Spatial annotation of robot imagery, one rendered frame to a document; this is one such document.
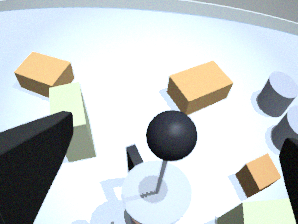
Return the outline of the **tan cube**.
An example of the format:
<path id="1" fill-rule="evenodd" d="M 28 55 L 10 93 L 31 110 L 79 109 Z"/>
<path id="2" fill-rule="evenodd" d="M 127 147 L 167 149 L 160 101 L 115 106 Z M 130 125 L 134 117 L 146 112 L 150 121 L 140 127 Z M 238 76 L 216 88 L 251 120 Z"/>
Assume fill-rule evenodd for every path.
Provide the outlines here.
<path id="1" fill-rule="evenodd" d="M 281 179 L 269 153 L 243 165 L 235 175 L 237 175 L 235 177 L 239 180 L 242 190 L 245 190 L 247 198 L 269 188 L 275 181 Z"/>

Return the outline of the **tan rectangular block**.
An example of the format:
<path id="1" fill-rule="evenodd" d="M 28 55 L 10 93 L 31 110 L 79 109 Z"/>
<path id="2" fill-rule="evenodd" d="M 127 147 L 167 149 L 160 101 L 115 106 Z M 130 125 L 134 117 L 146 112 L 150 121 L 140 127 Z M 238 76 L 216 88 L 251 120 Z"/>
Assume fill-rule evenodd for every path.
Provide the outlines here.
<path id="1" fill-rule="evenodd" d="M 190 115 L 226 99 L 233 81 L 213 61 L 169 76 L 168 93 L 180 112 Z"/>
<path id="2" fill-rule="evenodd" d="M 28 55 L 13 73 L 19 80 L 21 88 L 39 93 L 48 99 L 49 88 L 71 84 L 74 79 L 71 61 L 51 57 L 45 53 L 41 55 L 36 51 Z"/>

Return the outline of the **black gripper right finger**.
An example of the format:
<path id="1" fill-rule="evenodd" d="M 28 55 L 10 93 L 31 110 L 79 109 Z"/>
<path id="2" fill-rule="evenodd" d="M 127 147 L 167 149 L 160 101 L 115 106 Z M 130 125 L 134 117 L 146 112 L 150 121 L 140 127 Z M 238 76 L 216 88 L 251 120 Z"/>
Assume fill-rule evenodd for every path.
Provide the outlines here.
<path id="1" fill-rule="evenodd" d="M 295 224 L 298 224 L 298 140 L 286 137 L 279 153 L 279 163 Z"/>

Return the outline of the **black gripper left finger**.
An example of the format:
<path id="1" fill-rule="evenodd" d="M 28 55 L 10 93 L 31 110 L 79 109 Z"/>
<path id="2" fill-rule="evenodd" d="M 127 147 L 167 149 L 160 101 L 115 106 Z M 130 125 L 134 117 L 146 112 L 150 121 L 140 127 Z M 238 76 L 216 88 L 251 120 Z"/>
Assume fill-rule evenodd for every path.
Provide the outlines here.
<path id="1" fill-rule="evenodd" d="M 0 131 L 0 224 L 35 222 L 72 135 L 69 111 Z"/>

